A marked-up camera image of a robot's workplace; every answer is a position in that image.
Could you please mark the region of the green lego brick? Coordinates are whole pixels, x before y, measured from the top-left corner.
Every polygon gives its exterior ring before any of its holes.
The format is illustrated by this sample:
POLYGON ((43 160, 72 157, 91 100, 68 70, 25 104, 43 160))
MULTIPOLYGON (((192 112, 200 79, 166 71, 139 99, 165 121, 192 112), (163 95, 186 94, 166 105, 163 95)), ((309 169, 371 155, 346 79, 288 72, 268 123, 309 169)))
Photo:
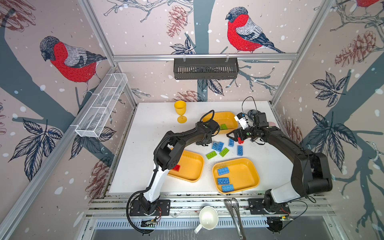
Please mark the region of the green lego brick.
POLYGON ((220 156, 225 157, 229 152, 230 150, 228 148, 223 148, 220 152, 220 156))
POLYGON ((207 157, 208 160, 214 158, 215 156, 217 156, 217 152, 216 151, 212 151, 212 152, 206 154, 206 157, 207 157))

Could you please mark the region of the blue lego brick low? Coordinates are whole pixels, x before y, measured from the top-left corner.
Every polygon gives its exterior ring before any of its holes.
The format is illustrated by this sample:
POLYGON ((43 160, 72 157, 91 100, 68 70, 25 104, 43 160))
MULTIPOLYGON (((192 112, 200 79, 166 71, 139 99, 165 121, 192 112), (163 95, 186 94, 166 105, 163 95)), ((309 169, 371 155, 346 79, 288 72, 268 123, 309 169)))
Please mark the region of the blue lego brick low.
POLYGON ((222 186, 222 192, 224 192, 224 193, 233 192, 234 190, 235 190, 235 188, 233 185, 223 185, 222 186))

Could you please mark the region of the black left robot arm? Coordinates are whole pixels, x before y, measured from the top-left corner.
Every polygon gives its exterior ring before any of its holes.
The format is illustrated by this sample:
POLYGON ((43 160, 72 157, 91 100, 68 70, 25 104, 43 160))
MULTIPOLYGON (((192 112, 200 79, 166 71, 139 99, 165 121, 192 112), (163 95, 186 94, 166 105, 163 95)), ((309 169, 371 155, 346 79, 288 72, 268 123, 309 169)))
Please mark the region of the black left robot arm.
POLYGON ((167 132, 154 150, 154 170, 148 186, 134 192, 127 201, 126 210, 131 208, 131 202, 139 200, 146 214, 152 214, 160 198, 161 188, 169 171, 179 163, 185 147, 196 144, 207 147, 212 138, 220 132, 220 125, 214 120, 215 111, 207 112, 203 117, 211 115, 207 121, 201 118, 191 130, 181 133, 167 132))

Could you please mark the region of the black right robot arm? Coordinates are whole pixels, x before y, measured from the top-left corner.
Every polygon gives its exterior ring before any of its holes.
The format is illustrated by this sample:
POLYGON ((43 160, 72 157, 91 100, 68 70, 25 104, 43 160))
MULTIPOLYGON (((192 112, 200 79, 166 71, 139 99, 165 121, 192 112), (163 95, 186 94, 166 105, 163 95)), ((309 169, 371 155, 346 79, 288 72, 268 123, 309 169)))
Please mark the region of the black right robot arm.
POLYGON ((244 113, 239 113, 234 119, 241 127, 229 132, 227 137, 239 144, 246 139, 251 139, 252 142, 260 139, 278 149, 293 164, 290 181, 265 192, 263 206, 266 212, 277 212, 290 201, 333 189, 329 162, 325 154, 304 149, 287 137, 280 128, 271 127, 265 113, 258 110, 251 110, 249 113, 253 125, 248 124, 244 113))

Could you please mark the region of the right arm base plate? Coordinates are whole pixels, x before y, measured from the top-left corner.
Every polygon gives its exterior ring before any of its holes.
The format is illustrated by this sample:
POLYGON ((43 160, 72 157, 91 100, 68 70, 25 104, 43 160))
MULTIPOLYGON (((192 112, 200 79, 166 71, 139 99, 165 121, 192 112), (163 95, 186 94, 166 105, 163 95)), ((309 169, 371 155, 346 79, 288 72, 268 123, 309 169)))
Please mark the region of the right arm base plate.
POLYGON ((265 203, 264 199, 248 199, 248 210, 251 215, 290 215, 287 203, 277 204, 274 201, 265 203))

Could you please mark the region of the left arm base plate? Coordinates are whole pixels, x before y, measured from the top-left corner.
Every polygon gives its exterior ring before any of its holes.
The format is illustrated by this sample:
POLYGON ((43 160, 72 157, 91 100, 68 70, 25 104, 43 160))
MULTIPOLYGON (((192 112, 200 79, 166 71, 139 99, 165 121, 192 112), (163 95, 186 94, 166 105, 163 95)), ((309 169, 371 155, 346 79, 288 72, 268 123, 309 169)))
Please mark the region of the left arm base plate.
POLYGON ((171 201, 157 200, 154 203, 146 203, 144 200, 134 200, 129 207, 130 217, 168 216, 170 214, 171 201))

